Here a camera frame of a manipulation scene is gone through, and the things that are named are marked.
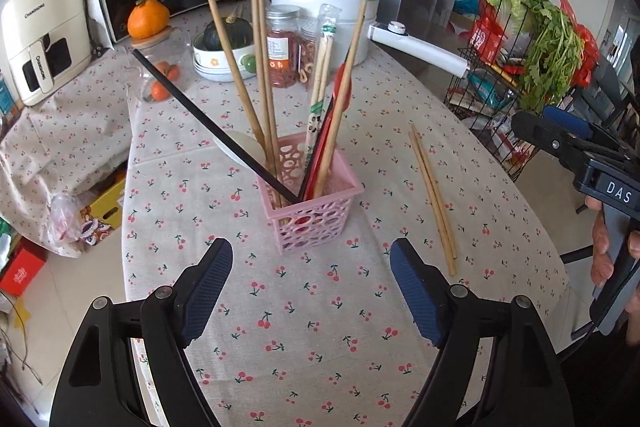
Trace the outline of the person's right hand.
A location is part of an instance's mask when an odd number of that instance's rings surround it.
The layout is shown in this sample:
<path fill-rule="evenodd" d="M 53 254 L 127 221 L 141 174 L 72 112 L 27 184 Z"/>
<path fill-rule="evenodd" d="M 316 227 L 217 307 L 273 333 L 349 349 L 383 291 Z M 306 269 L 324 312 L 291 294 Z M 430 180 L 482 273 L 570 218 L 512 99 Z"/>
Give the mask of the person's right hand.
<path fill-rule="evenodd" d="M 606 227 L 602 202 L 587 196 L 585 204 L 590 210 L 597 211 L 596 220 L 594 220 L 592 227 L 593 247 L 590 277 L 594 285 L 602 288 L 614 272 L 614 261 L 608 253 L 610 234 L 608 234 L 608 228 Z"/>

